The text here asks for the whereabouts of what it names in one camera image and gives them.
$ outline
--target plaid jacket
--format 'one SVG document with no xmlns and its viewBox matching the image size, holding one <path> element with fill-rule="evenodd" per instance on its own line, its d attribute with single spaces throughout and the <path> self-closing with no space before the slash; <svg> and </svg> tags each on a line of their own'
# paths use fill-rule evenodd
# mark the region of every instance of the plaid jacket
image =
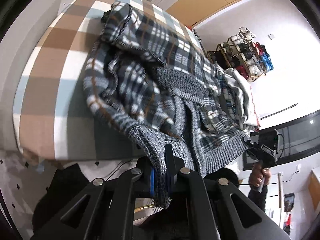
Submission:
<svg viewBox="0 0 320 240">
<path fill-rule="evenodd" d="M 164 146 L 202 176 L 246 150 L 218 103 L 216 67 L 190 42 L 129 4 L 116 2 L 88 59 L 92 113 L 144 149 L 155 168 L 155 204 L 169 205 Z"/>
</svg>

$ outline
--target table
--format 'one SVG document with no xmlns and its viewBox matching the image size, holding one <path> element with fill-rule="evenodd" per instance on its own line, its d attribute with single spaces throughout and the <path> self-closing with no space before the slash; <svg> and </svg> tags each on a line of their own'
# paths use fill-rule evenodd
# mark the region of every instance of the table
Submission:
<svg viewBox="0 0 320 240">
<path fill-rule="evenodd" d="M 74 0 L 52 22 L 22 73 L 13 106 L 19 150 L 34 162 L 132 159 L 144 153 L 92 117 L 82 88 L 88 53 L 115 1 L 130 3 L 201 47 L 177 19 L 145 0 Z"/>
</svg>

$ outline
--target jacket sleeve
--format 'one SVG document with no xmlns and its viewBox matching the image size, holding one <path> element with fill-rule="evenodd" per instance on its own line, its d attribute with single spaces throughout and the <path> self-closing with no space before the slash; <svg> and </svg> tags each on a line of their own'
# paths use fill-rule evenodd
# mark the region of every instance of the jacket sleeve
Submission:
<svg viewBox="0 0 320 240">
<path fill-rule="evenodd" d="M 251 189 L 248 198 L 255 203 L 263 212 L 266 211 L 266 197 L 267 197 L 267 186 L 263 186 L 261 193 Z"/>
</svg>

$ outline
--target metal screw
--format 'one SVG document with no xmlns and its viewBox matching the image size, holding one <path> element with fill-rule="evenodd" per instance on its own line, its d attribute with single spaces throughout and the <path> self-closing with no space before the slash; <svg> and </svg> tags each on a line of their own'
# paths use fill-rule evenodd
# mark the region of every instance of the metal screw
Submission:
<svg viewBox="0 0 320 240">
<path fill-rule="evenodd" d="M 218 182 L 219 182 L 220 185 L 223 185 L 223 186 L 226 186 L 226 185 L 229 184 L 229 181 L 227 179 L 225 179 L 225 178 L 220 178 L 218 180 Z"/>
<path fill-rule="evenodd" d="M 189 174 L 190 173 L 190 169 L 187 167 L 183 167 L 180 169 L 180 172 L 183 174 Z"/>
<path fill-rule="evenodd" d="M 133 168 L 131 169 L 131 173 L 134 175 L 138 175 L 141 173 L 141 170 L 139 168 Z"/>
<path fill-rule="evenodd" d="M 103 179 L 100 179 L 100 178 L 95 179 L 95 180 L 93 181 L 93 185 L 95 185 L 95 186 L 101 186 L 102 183 L 103 183 Z"/>
</svg>

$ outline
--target checkered tablecloth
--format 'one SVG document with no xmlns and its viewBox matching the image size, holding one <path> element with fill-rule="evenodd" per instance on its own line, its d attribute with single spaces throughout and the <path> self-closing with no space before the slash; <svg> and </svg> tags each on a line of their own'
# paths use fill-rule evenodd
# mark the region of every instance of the checkered tablecloth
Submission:
<svg viewBox="0 0 320 240">
<path fill-rule="evenodd" d="M 141 152 L 94 120 L 85 103 L 84 65 L 115 1 L 130 3 L 201 50 L 192 32 L 145 0 L 74 0 L 49 26 L 22 73 L 13 106 L 20 151 L 36 161 L 124 159 Z"/>
</svg>

